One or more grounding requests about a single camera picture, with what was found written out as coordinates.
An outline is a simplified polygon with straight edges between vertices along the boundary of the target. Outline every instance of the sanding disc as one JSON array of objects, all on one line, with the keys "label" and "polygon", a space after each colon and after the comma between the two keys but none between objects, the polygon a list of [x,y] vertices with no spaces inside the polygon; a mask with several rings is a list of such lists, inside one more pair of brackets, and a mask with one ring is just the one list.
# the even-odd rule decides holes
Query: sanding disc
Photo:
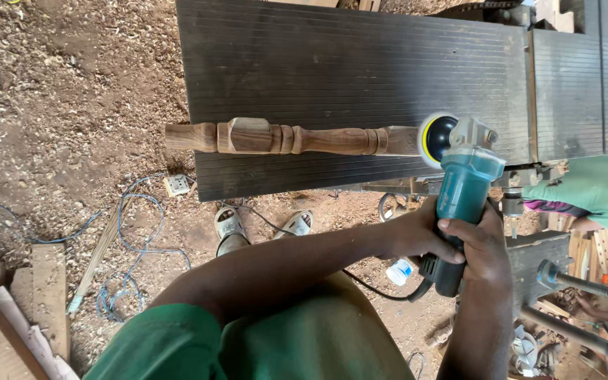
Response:
[{"label": "sanding disc", "polygon": [[449,134],[459,122],[459,118],[449,112],[434,112],[428,115],[419,127],[419,154],[426,164],[440,169],[443,154],[451,146]]}]

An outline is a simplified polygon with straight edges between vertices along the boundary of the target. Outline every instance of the dirt floor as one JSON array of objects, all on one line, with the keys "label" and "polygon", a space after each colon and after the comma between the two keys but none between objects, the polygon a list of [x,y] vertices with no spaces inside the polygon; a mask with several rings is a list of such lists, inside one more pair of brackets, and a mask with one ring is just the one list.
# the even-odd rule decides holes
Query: dirt floor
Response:
[{"label": "dirt floor", "polygon": [[[385,0],[383,12],[434,13],[460,0]],[[20,224],[0,210],[0,220],[27,237],[56,239],[71,235],[97,210],[115,205],[126,186],[158,172],[194,177],[190,151],[168,151],[165,123],[188,122],[184,73],[173,1],[0,0],[0,204],[20,216]],[[169,198],[159,179],[139,192],[153,195],[165,211],[165,227],[151,247],[181,248],[197,266],[215,255],[215,203],[199,203],[195,194]],[[295,210],[312,210],[312,233],[378,222],[381,194],[311,190],[249,199],[248,205],[281,225]],[[76,239],[65,242],[72,298],[90,253],[114,208]],[[247,211],[239,212],[253,243],[274,231]],[[519,223],[519,233],[538,228],[536,215]],[[141,247],[159,222],[157,209],[137,200],[123,227],[130,244]],[[0,227],[0,261],[8,275],[30,265],[30,245]],[[80,310],[70,316],[71,365],[86,373],[120,324],[96,314],[97,291],[115,273],[127,271],[136,253],[119,242],[97,268],[92,289]],[[387,262],[368,259],[350,270],[390,293],[406,294],[386,278]],[[132,276],[144,306],[186,270],[179,253],[149,254]],[[447,321],[454,301],[433,290],[415,304],[368,297],[382,316],[405,358],[422,352],[422,379],[434,379],[441,360],[427,348],[430,334]],[[137,298],[117,304],[134,312]],[[418,370],[414,360],[413,369]]]}]

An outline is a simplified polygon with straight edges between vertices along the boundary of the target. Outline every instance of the worker in green shirt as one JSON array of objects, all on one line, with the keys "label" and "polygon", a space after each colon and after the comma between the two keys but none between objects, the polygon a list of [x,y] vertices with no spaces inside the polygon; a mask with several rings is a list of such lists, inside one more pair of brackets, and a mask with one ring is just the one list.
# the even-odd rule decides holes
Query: worker in green shirt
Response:
[{"label": "worker in green shirt", "polygon": [[525,205],[537,211],[576,216],[576,230],[608,229],[608,155],[569,160],[569,171],[559,185],[523,189]]},{"label": "worker in green shirt", "polygon": [[[300,212],[284,229],[304,235],[312,218]],[[236,210],[223,208],[218,256],[127,322],[84,379],[413,379],[369,300],[340,270],[371,256],[427,252],[463,262],[434,222],[432,198],[382,224],[281,233],[252,246]],[[465,242],[468,261],[438,378],[506,379],[513,284],[501,219],[487,205],[477,226],[441,219],[438,228]]]}]

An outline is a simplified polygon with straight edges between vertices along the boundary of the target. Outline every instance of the slide sandal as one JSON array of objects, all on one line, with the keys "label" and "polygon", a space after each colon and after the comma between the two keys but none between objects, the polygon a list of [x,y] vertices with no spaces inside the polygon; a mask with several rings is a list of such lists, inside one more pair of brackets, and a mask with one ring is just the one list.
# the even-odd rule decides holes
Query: slide sandal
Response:
[{"label": "slide sandal", "polygon": [[[283,229],[288,232],[292,232],[297,236],[304,236],[304,235],[308,234],[309,231],[311,230],[311,226],[309,226],[309,224],[307,224],[306,221],[304,220],[305,216],[309,217],[309,224],[313,225],[314,224],[314,215],[310,211],[299,211],[295,215],[293,215],[292,218],[290,218],[290,220],[288,220],[285,223],[285,225],[283,226]],[[285,235],[285,233],[278,231],[274,235],[273,240],[280,239],[284,235]]]},{"label": "slide sandal", "polygon": [[[220,221],[220,217],[225,211],[232,211],[233,214],[227,219]],[[215,214],[215,231],[217,232],[217,236],[220,237],[220,240],[237,233],[243,235],[243,237],[248,240],[248,237],[245,236],[245,230],[243,229],[239,213],[233,207],[223,207],[217,211]]]}]

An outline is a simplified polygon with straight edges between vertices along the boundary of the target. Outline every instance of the angle grinder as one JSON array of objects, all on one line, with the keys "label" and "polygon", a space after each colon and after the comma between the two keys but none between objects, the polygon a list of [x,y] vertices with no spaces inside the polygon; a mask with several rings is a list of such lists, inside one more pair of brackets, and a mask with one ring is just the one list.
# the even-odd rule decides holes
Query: angle grinder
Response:
[{"label": "angle grinder", "polygon": [[[444,170],[436,205],[438,219],[480,222],[491,183],[502,175],[506,162],[492,150],[498,138],[495,131],[473,118],[436,112],[424,120],[419,128],[419,152],[428,166]],[[437,227],[434,231],[463,252],[463,242],[458,237],[447,235]],[[416,301],[433,284],[438,294],[455,297],[465,267],[465,263],[450,264],[434,254],[426,254],[419,267],[424,280],[408,299]]]}]

